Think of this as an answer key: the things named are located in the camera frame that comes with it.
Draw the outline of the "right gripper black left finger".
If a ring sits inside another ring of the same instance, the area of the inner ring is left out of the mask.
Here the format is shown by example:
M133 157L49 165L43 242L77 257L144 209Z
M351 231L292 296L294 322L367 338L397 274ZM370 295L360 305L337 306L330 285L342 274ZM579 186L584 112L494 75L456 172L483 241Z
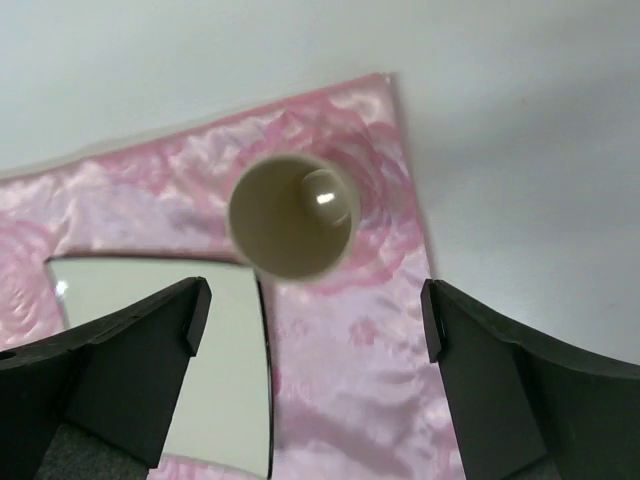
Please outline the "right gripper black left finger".
M162 456L211 291L185 278L1 354L4 479L145 479Z

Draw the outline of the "beige paper cup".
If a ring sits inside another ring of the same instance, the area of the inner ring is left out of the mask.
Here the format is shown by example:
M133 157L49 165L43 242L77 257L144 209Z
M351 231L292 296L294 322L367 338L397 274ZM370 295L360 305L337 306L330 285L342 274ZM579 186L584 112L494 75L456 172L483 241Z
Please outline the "beige paper cup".
M235 253L257 272L279 281L311 281L349 253L361 220L360 192L334 162L275 154L240 175L226 220Z

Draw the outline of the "white square plate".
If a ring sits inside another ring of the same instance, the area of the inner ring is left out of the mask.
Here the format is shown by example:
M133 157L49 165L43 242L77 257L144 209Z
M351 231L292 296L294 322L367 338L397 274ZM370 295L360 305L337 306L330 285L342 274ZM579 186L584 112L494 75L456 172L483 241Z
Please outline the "white square plate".
M85 256L48 262L66 328L128 306L186 277L212 293L152 479L268 479L273 394L261 286L247 266L204 259Z

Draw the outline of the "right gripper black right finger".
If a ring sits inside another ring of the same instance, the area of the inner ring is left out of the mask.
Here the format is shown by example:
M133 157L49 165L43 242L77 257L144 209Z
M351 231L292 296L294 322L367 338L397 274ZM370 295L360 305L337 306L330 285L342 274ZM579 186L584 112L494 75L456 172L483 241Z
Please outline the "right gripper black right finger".
M438 365L469 479L636 479L639 368L512 320L425 281Z

